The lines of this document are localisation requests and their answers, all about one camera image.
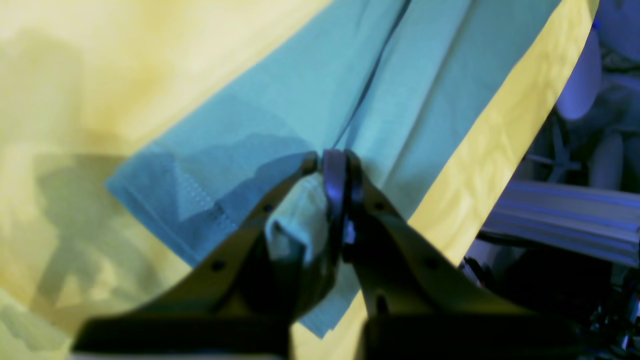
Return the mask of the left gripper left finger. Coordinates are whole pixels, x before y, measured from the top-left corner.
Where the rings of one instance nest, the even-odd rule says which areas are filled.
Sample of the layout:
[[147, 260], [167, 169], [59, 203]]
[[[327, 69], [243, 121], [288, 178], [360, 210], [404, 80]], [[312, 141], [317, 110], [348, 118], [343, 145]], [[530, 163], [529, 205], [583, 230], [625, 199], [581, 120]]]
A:
[[286, 242], [272, 260], [269, 216], [296, 182], [319, 169], [318, 155], [300, 165], [257, 203], [238, 230], [199, 266], [157, 298], [117, 316], [87, 321], [74, 360], [293, 360], [290, 328], [326, 296], [336, 273], [329, 244]]

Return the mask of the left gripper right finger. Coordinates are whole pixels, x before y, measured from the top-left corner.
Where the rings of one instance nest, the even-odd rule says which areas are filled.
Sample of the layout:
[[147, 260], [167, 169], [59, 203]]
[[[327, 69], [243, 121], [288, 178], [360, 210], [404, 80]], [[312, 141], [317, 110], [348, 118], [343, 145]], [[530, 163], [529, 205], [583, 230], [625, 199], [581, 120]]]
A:
[[473, 284], [398, 214], [350, 150], [325, 150], [329, 253], [365, 301], [356, 360], [577, 360], [573, 323]]

